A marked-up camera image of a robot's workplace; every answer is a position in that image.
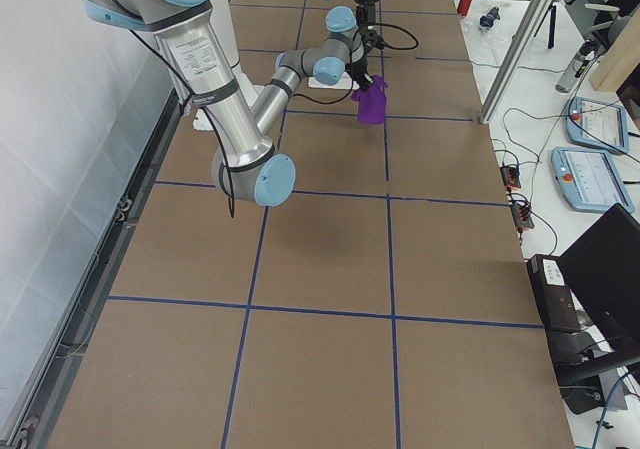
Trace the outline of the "purple towel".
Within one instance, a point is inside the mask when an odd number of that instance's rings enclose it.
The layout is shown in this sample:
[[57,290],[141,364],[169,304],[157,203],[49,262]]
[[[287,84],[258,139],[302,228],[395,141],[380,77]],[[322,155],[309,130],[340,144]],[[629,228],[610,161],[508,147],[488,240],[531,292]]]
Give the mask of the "purple towel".
[[361,124],[380,125],[386,119],[387,84],[379,75],[373,75],[373,84],[367,89],[357,89],[351,100],[357,103],[357,120]]

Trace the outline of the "blue black tool on table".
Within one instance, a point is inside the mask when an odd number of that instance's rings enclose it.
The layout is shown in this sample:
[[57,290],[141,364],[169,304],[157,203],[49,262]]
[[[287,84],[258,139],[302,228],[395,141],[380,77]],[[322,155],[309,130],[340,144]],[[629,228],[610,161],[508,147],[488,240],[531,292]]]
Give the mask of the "blue black tool on table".
[[498,20],[500,20],[499,7],[494,6],[486,14],[480,17],[479,27],[481,30],[489,30]]

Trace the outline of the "upper orange connector block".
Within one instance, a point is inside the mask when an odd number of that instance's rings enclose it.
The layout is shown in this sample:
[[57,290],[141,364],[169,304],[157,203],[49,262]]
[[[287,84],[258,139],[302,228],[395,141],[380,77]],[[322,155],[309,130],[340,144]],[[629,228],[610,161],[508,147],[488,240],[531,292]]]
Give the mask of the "upper orange connector block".
[[520,169],[518,165],[502,165],[500,174],[507,191],[520,189]]

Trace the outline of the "orange connector block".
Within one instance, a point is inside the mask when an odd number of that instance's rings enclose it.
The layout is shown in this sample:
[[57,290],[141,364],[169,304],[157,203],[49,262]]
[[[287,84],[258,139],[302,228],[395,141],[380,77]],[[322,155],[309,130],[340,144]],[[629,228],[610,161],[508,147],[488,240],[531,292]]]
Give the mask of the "orange connector block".
[[535,227],[532,218],[531,202],[521,194],[511,193],[509,203],[516,230],[519,233]]
[[507,191],[520,189],[520,169],[518,165],[502,165],[500,174]]

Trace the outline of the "black tripod stand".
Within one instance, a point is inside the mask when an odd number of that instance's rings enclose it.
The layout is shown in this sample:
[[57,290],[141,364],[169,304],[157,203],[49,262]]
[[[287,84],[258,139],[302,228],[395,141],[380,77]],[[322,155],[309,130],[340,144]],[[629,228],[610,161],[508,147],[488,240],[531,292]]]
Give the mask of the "black tripod stand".
[[549,4],[547,13],[549,15],[549,29],[548,29],[548,39],[547,39],[547,48],[553,49],[555,46],[555,33],[556,33],[556,22],[557,22],[557,9],[560,3],[565,6],[571,6],[576,2],[576,0],[552,0]]

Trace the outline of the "lower orange connector block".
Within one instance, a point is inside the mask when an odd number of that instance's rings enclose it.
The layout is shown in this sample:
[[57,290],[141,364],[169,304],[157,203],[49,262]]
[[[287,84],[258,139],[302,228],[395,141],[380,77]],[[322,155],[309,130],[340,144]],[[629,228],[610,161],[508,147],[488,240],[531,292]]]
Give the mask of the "lower orange connector block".
[[521,194],[511,193],[509,203],[516,230],[519,233],[535,227],[532,218],[531,202]]

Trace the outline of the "brown cardboard table mat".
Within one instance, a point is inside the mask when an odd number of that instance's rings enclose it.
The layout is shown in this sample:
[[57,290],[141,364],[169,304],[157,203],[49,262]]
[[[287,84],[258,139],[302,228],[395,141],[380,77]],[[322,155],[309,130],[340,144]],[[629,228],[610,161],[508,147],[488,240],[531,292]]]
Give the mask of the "brown cardboard table mat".
[[[295,100],[296,190],[506,202],[452,0],[383,0],[388,119]],[[206,183],[181,126],[158,180]],[[154,185],[52,448],[569,448],[511,213]]]

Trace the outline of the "blue tape strip crosswise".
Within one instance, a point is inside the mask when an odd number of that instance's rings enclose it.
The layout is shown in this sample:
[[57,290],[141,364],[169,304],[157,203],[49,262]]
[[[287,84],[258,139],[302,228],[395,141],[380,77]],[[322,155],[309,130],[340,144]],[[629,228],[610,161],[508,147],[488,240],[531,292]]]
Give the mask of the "blue tape strip crosswise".
[[[213,184],[167,181],[167,180],[155,181],[154,185],[207,188],[207,189],[214,189],[214,190],[218,189],[218,187]],[[404,201],[404,202],[429,202],[429,203],[438,203],[438,204],[467,205],[467,206],[481,206],[481,207],[507,207],[508,206],[507,202],[464,201],[464,200],[451,200],[451,199],[359,194],[359,193],[348,193],[348,192],[310,191],[310,190],[296,190],[296,189],[293,190],[292,194],[352,198],[352,199],[354,198],[354,199],[375,199],[375,200],[390,200],[390,201]]]

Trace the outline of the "upper blue teach pendant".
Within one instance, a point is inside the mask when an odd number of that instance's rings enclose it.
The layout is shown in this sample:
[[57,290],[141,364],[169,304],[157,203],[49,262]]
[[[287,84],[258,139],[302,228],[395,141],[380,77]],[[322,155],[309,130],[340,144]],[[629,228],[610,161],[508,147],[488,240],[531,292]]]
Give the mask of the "upper blue teach pendant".
[[574,144],[613,154],[629,153],[627,114],[617,102],[572,98],[566,116],[566,132]]

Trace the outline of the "blue teach pendant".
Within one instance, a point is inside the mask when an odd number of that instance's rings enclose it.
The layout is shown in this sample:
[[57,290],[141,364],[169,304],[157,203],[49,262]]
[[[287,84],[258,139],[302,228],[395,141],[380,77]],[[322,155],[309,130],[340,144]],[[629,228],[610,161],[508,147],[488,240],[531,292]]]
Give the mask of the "blue teach pendant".
[[607,151],[556,147],[551,151],[551,164],[558,187],[574,210],[602,214],[620,204],[629,213],[635,212]]
[[629,153],[627,114],[617,102],[572,98],[566,116],[566,132],[574,144],[613,154]]

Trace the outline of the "lower blue teach pendant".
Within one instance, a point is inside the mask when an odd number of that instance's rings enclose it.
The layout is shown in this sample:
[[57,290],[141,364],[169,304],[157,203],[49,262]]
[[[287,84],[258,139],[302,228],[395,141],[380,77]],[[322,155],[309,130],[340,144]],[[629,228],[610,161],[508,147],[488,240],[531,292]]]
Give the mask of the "lower blue teach pendant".
[[635,212],[607,151],[556,147],[551,151],[551,164],[558,187],[574,210],[602,214],[620,204],[629,213]]

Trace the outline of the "wooden board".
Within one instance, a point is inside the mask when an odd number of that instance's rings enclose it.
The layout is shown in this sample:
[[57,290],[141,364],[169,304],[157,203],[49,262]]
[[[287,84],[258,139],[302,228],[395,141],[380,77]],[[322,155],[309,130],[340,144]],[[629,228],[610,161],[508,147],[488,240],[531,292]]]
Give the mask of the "wooden board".
[[616,92],[639,64],[640,15],[636,12],[590,76],[599,92]]

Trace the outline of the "black monitor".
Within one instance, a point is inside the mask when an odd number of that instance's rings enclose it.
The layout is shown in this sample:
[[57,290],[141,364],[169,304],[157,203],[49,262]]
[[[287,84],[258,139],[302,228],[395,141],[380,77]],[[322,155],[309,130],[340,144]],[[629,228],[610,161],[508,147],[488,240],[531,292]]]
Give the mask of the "black monitor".
[[557,260],[566,285],[614,350],[556,370],[561,385],[639,362],[639,222],[609,208]]

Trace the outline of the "black computer box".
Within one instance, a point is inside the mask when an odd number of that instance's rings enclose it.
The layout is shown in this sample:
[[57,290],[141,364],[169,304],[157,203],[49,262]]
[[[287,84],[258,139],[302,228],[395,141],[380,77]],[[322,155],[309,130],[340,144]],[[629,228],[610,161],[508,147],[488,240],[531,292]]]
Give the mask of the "black computer box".
[[526,262],[531,288],[544,328],[576,334],[586,326],[578,318],[572,292],[557,260],[556,256],[536,254]]

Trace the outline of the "aluminium frame post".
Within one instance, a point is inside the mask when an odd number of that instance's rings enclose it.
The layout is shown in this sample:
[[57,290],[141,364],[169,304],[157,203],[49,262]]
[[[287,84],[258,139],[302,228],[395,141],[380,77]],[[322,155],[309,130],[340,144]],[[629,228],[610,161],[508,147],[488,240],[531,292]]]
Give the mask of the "aluminium frame post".
[[517,70],[520,60],[535,29],[544,18],[552,0],[530,0],[524,16],[512,38],[505,58],[490,87],[490,90],[482,105],[479,122],[488,124],[494,116],[501,100],[506,94],[509,84]]

